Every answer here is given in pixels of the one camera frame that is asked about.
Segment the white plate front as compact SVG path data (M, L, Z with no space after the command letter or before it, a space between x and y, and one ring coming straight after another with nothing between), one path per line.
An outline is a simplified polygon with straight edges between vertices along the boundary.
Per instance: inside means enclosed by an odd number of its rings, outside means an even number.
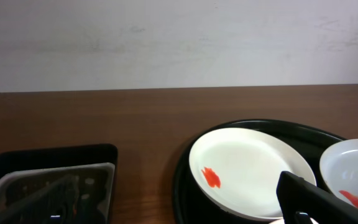
M312 224L319 224L316 220L314 220L313 218L310 218ZM285 224L284 219L279 219L279 220L275 220L273 222L270 222L269 224Z

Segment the white plate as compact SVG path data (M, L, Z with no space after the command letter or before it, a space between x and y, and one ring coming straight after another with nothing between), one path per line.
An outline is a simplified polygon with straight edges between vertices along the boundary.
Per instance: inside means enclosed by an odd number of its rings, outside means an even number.
M310 165L294 148L251 129L222 128L202 135L190 147L188 162L210 201L225 212L255 221L283 217L276 195L281 172L316 184Z
M319 160L319 169L329 191L358 208L358 139L329 146Z
M319 224L316 220L314 220L313 218L310 218L312 224ZM284 219L279 219L279 220L275 220L273 222L270 222L269 224L285 224Z

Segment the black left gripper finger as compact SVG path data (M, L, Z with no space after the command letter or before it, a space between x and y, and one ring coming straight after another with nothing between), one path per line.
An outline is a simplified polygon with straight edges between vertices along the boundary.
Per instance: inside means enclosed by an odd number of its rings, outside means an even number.
M291 172L281 172L276 194L285 224L358 224L358 208Z

